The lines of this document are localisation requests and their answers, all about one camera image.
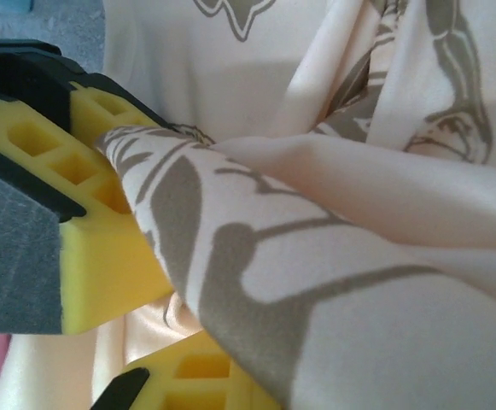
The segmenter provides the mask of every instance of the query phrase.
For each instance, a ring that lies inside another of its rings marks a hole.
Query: yellow foam block
[[[0,153],[87,211],[60,225],[65,334],[97,327],[172,291],[113,168],[91,148],[116,126],[157,125],[121,97],[76,87],[73,135],[23,102],[0,101]]]
[[[205,332],[132,362],[147,383],[131,410],[280,410],[280,406]]]

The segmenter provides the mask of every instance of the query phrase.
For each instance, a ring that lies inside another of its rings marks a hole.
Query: yellow foam
[[[23,102],[0,101],[0,153],[87,211],[60,226],[65,334],[97,327],[172,291],[113,168],[89,148],[116,126],[156,124],[120,97],[77,87],[71,97],[75,138]]]
[[[201,331],[132,362],[149,369],[131,410],[280,410],[219,345]]]

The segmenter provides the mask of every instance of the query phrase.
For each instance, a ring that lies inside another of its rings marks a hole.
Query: cream fabric
[[[126,362],[198,329],[180,296],[287,408],[496,408],[496,2],[105,6],[107,74],[211,145],[133,127],[99,146],[178,294],[73,338],[77,349],[13,337],[25,347],[7,359],[0,409],[80,408],[77,393],[87,407]],[[130,141],[123,155],[143,161],[126,168],[112,148]],[[281,196],[261,199],[254,181]],[[149,203],[160,187],[175,207]],[[271,236],[303,218],[324,228],[255,246],[241,286],[224,286],[232,261],[210,269],[220,232]],[[185,238],[194,250],[178,270],[167,249]],[[280,316],[295,298],[300,310]],[[39,343],[91,377],[65,381],[54,355],[28,356]],[[39,394],[50,391],[61,407]]]

